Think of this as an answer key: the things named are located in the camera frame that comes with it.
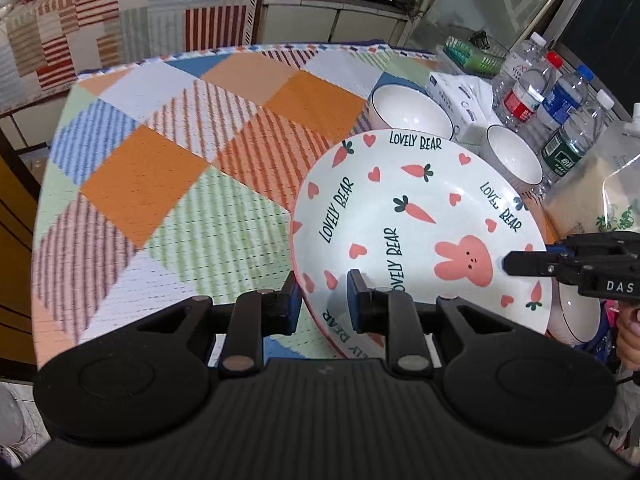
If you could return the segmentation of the person right hand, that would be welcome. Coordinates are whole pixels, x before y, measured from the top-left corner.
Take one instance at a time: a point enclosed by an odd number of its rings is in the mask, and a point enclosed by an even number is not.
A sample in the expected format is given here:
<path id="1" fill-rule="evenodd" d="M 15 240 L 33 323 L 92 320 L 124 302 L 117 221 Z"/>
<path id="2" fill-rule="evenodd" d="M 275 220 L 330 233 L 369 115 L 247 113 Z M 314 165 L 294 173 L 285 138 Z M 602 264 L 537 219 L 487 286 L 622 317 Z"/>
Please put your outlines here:
<path id="1" fill-rule="evenodd" d="M 617 318 L 616 353 L 628 370 L 640 370 L 640 321 L 638 304 L 621 301 Z"/>

